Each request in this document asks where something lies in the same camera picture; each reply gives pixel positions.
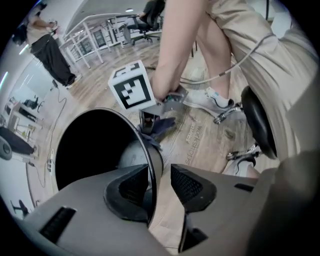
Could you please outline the person's right hand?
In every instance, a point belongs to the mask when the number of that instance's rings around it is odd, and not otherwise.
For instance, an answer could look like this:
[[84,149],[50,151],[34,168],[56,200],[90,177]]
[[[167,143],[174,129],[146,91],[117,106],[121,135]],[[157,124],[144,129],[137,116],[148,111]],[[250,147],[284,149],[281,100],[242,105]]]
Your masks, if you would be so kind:
[[172,78],[156,71],[150,80],[150,84],[154,97],[159,101],[163,101],[168,93],[177,90],[180,85],[180,79]]

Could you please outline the black stool with chrome legs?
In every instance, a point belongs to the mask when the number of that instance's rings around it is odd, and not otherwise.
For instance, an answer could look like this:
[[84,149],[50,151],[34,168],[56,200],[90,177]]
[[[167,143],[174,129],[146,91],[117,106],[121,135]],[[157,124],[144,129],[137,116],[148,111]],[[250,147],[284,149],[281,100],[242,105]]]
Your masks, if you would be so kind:
[[255,142],[247,150],[229,152],[225,157],[226,160],[232,161],[243,156],[257,158],[260,155],[265,155],[271,160],[277,159],[275,141],[266,112],[249,86],[245,87],[241,92],[241,102],[219,114],[214,118],[213,122],[218,125],[228,116],[235,113],[243,113],[245,115]]

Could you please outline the dark blue cloth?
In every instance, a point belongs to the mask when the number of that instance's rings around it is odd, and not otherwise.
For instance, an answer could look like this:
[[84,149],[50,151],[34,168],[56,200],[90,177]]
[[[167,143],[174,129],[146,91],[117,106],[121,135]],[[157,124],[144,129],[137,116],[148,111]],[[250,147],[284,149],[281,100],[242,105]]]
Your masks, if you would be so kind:
[[147,134],[145,131],[143,131],[142,125],[139,124],[136,129],[141,134],[143,140],[155,147],[157,150],[161,151],[161,145],[159,142],[159,139],[161,139],[165,133],[170,130],[172,127],[176,124],[176,118],[175,117],[169,117],[164,119],[158,119],[154,122],[153,128],[151,129],[151,132]]

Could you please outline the strip ceiling light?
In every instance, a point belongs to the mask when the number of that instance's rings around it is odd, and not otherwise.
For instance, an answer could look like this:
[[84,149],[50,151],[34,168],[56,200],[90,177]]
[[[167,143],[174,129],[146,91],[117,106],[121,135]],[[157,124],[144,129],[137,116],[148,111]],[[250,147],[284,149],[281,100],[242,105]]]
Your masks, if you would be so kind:
[[1,88],[3,87],[3,84],[5,83],[5,80],[6,80],[7,76],[8,76],[8,73],[9,73],[9,72],[6,71],[6,72],[4,73],[1,81],[0,81],[0,90],[1,90]]

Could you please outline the person's right forearm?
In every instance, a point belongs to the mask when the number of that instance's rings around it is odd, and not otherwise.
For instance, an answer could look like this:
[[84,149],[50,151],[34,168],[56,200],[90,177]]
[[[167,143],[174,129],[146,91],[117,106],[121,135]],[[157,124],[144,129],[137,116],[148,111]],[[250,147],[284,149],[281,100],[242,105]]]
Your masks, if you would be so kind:
[[184,71],[208,0],[167,0],[154,81],[170,83]]

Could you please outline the person's left grey shoe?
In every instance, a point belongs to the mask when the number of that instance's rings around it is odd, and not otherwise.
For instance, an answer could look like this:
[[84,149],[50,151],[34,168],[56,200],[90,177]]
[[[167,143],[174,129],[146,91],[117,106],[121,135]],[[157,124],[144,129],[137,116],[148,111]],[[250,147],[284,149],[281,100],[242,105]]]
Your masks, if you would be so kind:
[[237,176],[237,177],[249,177],[248,169],[253,168],[254,164],[248,160],[234,160],[229,167],[227,167],[222,173],[224,175]]

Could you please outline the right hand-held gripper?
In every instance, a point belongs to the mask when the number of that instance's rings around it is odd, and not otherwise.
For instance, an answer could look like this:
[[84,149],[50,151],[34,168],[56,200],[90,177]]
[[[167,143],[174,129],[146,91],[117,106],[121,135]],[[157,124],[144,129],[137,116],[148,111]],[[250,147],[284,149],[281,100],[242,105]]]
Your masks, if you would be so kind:
[[151,133],[156,120],[164,113],[178,111],[188,91],[178,86],[164,101],[154,97],[147,70],[141,60],[130,62],[115,69],[108,80],[108,86],[122,109],[139,111],[141,131]]

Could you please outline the person's grey shoe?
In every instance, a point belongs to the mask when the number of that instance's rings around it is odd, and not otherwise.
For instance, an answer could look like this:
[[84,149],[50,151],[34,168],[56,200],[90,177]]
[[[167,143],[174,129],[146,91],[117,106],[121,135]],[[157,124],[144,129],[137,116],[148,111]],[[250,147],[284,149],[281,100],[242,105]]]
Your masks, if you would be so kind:
[[206,89],[190,89],[183,104],[196,109],[206,111],[212,116],[218,116],[234,106],[230,98],[222,97],[211,87]]
[[227,167],[222,173],[224,175],[237,176],[237,177],[249,177],[248,169],[253,168],[254,164],[248,160],[234,160],[229,167]]

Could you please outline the person's leg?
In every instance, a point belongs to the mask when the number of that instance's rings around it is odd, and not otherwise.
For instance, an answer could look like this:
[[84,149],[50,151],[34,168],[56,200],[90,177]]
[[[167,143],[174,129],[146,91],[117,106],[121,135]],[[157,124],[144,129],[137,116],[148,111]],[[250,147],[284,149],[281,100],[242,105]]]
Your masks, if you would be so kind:
[[258,179],[260,173],[251,165],[247,167],[246,177],[251,179]]
[[[216,21],[205,11],[199,19],[196,41],[200,46],[210,78],[231,67],[230,43]],[[230,83],[230,74],[210,81],[208,94],[221,107],[226,107],[229,103]]]

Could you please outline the white metal table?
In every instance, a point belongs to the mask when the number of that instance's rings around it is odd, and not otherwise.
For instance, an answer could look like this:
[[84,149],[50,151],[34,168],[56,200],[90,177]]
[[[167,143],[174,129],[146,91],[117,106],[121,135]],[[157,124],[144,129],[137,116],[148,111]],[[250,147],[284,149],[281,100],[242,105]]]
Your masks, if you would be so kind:
[[21,102],[8,107],[10,109],[6,127],[16,132],[18,128],[24,128],[34,132],[42,130],[43,117],[34,109],[31,109]]
[[64,43],[59,47],[69,64],[76,72],[80,71],[78,61],[91,68],[86,56],[95,54],[100,63],[104,63],[101,50],[112,51],[111,47],[124,46],[124,37],[120,32],[122,18],[128,15],[120,13],[93,14],[83,18],[64,34]]

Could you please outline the beige shorts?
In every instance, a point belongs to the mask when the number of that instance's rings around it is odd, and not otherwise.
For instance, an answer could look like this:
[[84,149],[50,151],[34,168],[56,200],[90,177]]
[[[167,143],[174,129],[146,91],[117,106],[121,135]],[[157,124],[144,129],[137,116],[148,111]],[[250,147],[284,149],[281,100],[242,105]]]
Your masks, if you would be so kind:
[[277,38],[246,0],[211,0],[207,12],[229,39],[237,61],[261,42],[240,67],[265,109],[278,159],[298,154],[301,147],[287,114],[316,75],[319,56],[312,43],[298,25]]

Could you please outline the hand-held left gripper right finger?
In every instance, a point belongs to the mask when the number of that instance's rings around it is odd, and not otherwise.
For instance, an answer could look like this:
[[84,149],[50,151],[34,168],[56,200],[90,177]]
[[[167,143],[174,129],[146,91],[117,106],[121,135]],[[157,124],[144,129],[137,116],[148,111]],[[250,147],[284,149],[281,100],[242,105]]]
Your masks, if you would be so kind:
[[256,178],[211,172],[184,164],[172,164],[171,187],[184,208],[178,252],[207,240],[249,198]]

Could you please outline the black round bucket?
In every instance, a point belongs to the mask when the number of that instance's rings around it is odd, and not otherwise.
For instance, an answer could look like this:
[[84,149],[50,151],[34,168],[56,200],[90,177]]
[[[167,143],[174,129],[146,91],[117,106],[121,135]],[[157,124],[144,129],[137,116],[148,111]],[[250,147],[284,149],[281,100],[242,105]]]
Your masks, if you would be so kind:
[[54,162],[58,190],[104,175],[103,200],[113,214],[126,221],[152,221],[163,158],[122,114],[94,108],[78,115],[63,132]]

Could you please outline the person's right leg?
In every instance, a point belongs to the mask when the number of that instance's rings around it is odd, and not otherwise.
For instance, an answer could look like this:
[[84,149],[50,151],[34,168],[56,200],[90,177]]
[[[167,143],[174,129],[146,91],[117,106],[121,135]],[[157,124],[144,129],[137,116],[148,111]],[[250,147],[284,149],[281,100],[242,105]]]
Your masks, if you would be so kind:
[[[231,67],[230,43],[216,21],[205,11],[199,19],[196,41],[200,46],[210,78]],[[230,74],[210,81],[208,94],[221,107],[226,107],[229,103],[230,83]]]

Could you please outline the person's right grey shoe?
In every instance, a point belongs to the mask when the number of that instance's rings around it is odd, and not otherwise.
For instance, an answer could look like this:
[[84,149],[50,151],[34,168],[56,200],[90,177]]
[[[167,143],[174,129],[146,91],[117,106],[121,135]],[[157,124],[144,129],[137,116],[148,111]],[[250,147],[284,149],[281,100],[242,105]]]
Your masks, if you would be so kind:
[[196,109],[206,111],[212,116],[218,116],[234,106],[230,98],[222,97],[211,87],[206,89],[190,89],[183,104]]

